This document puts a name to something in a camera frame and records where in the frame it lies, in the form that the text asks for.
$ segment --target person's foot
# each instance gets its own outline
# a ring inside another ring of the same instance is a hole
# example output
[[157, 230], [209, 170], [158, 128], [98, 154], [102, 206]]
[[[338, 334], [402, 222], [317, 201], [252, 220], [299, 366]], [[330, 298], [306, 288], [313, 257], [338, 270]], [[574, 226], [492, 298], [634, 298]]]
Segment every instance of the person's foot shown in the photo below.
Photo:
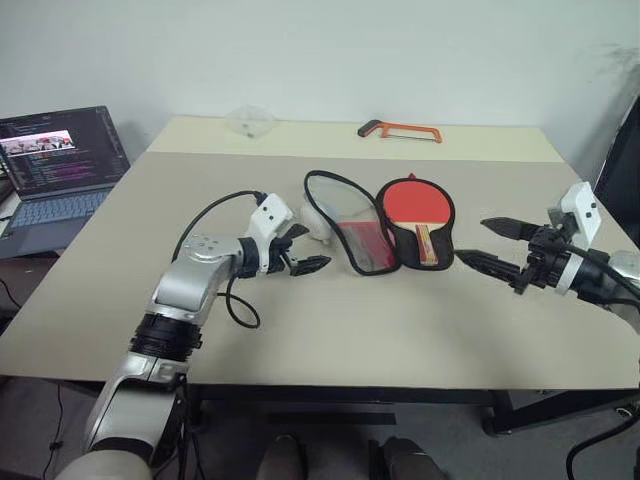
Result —
[[264, 454], [256, 480], [305, 480], [304, 455], [292, 435], [277, 437]]
[[391, 437], [382, 449], [391, 480], [447, 480], [433, 459], [409, 439]]

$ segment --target laptop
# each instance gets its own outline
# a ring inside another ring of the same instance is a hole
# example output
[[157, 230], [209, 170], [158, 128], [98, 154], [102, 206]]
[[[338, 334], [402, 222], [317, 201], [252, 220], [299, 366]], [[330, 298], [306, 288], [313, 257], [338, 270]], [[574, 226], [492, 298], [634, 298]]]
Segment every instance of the laptop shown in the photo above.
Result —
[[21, 200], [0, 258], [66, 248], [129, 169], [104, 106], [0, 120], [0, 154]]

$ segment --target robotic arm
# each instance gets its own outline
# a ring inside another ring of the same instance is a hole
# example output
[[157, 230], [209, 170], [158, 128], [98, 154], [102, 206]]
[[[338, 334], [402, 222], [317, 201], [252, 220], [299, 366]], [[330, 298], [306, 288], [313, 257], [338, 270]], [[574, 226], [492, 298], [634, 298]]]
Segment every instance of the robotic arm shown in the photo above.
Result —
[[518, 294], [529, 285], [549, 286], [561, 295], [573, 290], [578, 299], [610, 310], [640, 335], [640, 256], [589, 248], [601, 223], [589, 183], [573, 185], [548, 213], [551, 223], [542, 226], [505, 217], [481, 222], [500, 236], [529, 243], [522, 269], [479, 250], [458, 250], [456, 255]]
[[200, 329], [220, 285], [281, 271], [315, 272], [330, 258], [299, 259], [293, 240], [307, 232], [270, 194], [242, 238], [192, 235], [160, 279], [120, 367], [105, 384], [87, 422], [86, 455], [59, 479], [105, 475], [150, 479], [172, 455], [185, 428], [188, 358], [202, 344]]

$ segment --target white wall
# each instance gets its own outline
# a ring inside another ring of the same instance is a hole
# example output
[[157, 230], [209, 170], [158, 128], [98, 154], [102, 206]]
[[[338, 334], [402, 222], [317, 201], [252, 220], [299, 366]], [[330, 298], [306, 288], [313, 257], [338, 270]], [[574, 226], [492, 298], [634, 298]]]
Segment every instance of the white wall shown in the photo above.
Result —
[[586, 177], [639, 85], [638, 0], [0, 0], [0, 115], [538, 125]]

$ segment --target black cable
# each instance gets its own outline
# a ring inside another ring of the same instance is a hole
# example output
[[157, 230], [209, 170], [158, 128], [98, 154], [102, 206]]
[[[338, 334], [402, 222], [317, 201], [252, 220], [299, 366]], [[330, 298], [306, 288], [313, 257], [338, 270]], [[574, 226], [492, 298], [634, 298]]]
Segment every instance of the black cable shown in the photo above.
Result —
[[42, 471], [42, 480], [47, 479], [47, 470], [49, 470], [49, 467], [51, 466], [51, 462], [53, 461], [53, 454], [55, 453], [56, 450], [59, 450], [60, 447], [62, 447], [62, 442], [58, 441], [58, 436], [60, 435], [60, 428], [62, 427], [62, 417], [64, 415], [64, 406], [62, 405], [60, 384], [57, 385], [57, 397], [58, 397], [58, 408], [60, 409], [60, 414], [58, 415], [58, 425], [56, 427], [56, 434], [53, 436], [53, 441], [49, 444], [49, 460], [47, 461], [47, 465], [45, 465], [44, 470]]
[[153, 474], [153, 478], [157, 479], [160, 476], [160, 474], [164, 471], [164, 469], [167, 468], [169, 465], [171, 465], [176, 460], [176, 458], [178, 458], [177, 452], [173, 454], [173, 457], [171, 457], [169, 460], [164, 462], [164, 464], [158, 470], [156, 470], [156, 473]]
[[600, 443], [604, 440], [615, 437], [616, 435], [619, 435], [620, 433], [626, 430], [629, 430], [636, 423], [638, 423], [639, 420], [640, 420], [640, 416], [636, 414], [634, 417], [623, 422], [617, 427], [614, 427], [611, 430], [607, 430], [606, 432], [602, 432], [601, 434], [596, 435], [595, 437], [592, 437], [588, 440], [585, 440], [584, 442], [579, 443], [578, 445], [573, 447], [567, 454], [567, 461], [566, 461], [567, 477], [569, 478], [569, 480], [576, 480], [576, 478], [573, 476], [573, 461], [575, 460], [576, 455], [578, 455], [583, 450], [595, 445], [596, 443]]
[[13, 298], [13, 295], [11, 295], [11, 290], [9, 290], [9, 285], [7, 285], [7, 282], [5, 282], [4, 280], [2, 280], [0, 278], [0, 283], [2, 283], [2, 285], [4, 286], [4, 289], [7, 291], [7, 297], [9, 297], [9, 300], [11, 300], [13, 302], [13, 304], [18, 307], [18, 309], [22, 308], [22, 305], [20, 305], [15, 298]]
[[[218, 293], [218, 296], [225, 297], [227, 312], [229, 312], [229, 316], [233, 319], [234, 322], [236, 322], [238, 325], [244, 328], [251, 328], [251, 329], [260, 328], [260, 324], [262, 323], [262, 321], [260, 320], [260, 315], [258, 314], [258, 311], [255, 309], [255, 307], [251, 305], [249, 302], [247, 302], [246, 300], [244, 300], [243, 298], [240, 298], [237, 295], [234, 295], [233, 293], [231, 293], [231, 289], [233, 288], [233, 283], [236, 281], [236, 278], [238, 277], [236, 275], [233, 275], [229, 279], [229, 283], [227, 283], [227, 291], [225, 293]], [[244, 320], [240, 319], [238, 315], [236, 315], [236, 312], [234, 312], [233, 307], [231, 306], [232, 299], [235, 300], [236, 302], [241, 303], [242, 305], [244, 305], [249, 309], [249, 311], [253, 315], [253, 318], [255, 319], [254, 323], [247, 323]]]
[[189, 222], [189, 225], [187, 225], [187, 228], [185, 228], [184, 231], [182, 232], [182, 235], [180, 235], [180, 238], [178, 239], [178, 243], [176, 244], [176, 248], [173, 250], [173, 255], [171, 256], [171, 261], [173, 262], [176, 258], [178, 258], [178, 254], [180, 253], [180, 248], [182, 248], [182, 244], [186, 240], [187, 236], [189, 235], [189, 233], [191, 232], [193, 227], [195, 227], [196, 223], [198, 223], [202, 217], [204, 217], [207, 213], [209, 213], [211, 210], [213, 210], [218, 205], [220, 205], [220, 204], [222, 204], [222, 203], [224, 203], [224, 202], [226, 202], [228, 200], [231, 200], [232, 198], [238, 198], [238, 197], [242, 197], [244, 195], [253, 195], [257, 202], [262, 202], [264, 200], [265, 196], [266, 196], [263, 192], [259, 192], [257, 190], [240, 190], [239, 192], [230, 193], [229, 195], [225, 195], [224, 197], [221, 197], [218, 200], [216, 200], [215, 202], [210, 203], [209, 205], [207, 205], [205, 208], [203, 208], [200, 211], [200, 213], [198, 213], [198, 215], [193, 217], [193, 220], [191, 220], [191, 222]]
[[638, 290], [629, 280], [624, 278], [620, 273], [614, 270], [609, 264], [604, 263], [603, 261], [595, 258], [586, 250], [583, 250], [581, 248], [578, 248], [574, 245], [569, 245], [569, 244], [564, 244], [564, 245], [548, 244], [548, 245], [545, 245], [545, 247], [548, 250], [552, 250], [555, 252], [566, 251], [566, 252], [574, 253], [579, 257], [584, 258], [589, 263], [595, 265], [600, 270], [602, 270], [603, 273], [605, 273], [607, 276], [609, 276], [609, 278], [615, 281], [618, 285], [620, 285], [622, 288], [624, 288], [629, 293], [631, 293], [631, 295], [633, 295], [638, 300], [640, 300], [640, 290]]
[[[184, 470], [186, 470], [186, 460], [187, 460], [187, 453], [189, 450], [189, 441], [191, 441], [191, 443], [193, 443], [193, 451], [196, 456], [196, 471], [195, 471], [194, 477], [197, 477], [197, 474], [200, 473], [200, 475], [202, 476], [202, 480], [205, 480], [204, 469], [202, 468], [202, 458], [200, 456], [200, 443], [196, 435], [191, 430], [191, 402], [189, 401], [189, 382], [187, 381], [186, 375], [182, 377], [182, 392], [183, 392], [182, 396], [185, 402], [185, 419], [184, 419], [185, 469]], [[182, 475], [183, 475], [182, 477], [180, 476], [180, 474], [178, 475], [179, 480], [184, 479], [184, 471], [182, 471]]]
[[182, 425], [182, 434], [178, 438], [178, 480], [184, 480], [189, 457], [189, 442], [187, 441], [187, 420]]
[[191, 433], [191, 442], [193, 443], [193, 451], [196, 455], [196, 466], [198, 467], [193, 478], [197, 479], [199, 473], [202, 480], [206, 480], [204, 469], [202, 468], [202, 458], [200, 456], [200, 440], [198, 440], [198, 436], [193, 432]]

